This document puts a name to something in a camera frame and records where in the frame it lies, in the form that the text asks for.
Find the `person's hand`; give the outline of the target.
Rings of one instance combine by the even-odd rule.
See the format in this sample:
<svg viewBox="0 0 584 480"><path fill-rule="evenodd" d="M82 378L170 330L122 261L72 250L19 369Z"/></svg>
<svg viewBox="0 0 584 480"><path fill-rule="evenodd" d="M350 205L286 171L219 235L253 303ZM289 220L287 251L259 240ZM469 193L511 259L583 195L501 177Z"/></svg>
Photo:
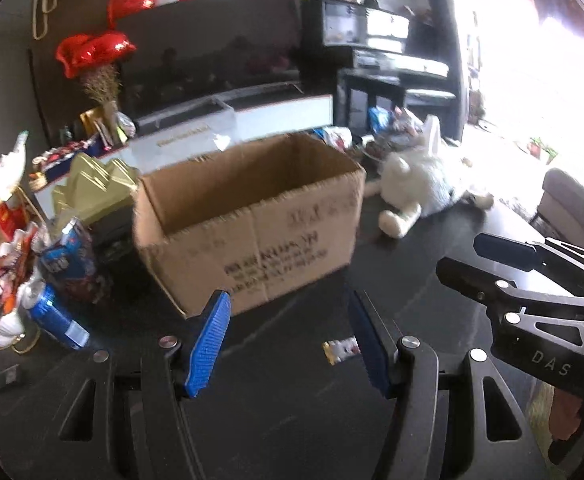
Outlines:
<svg viewBox="0 0 584 480"><path fill-rule="evenodd" d="M560 389L554 389L549 416L549 430L554 439L566 441L579 428L582 400Z"/></svg>

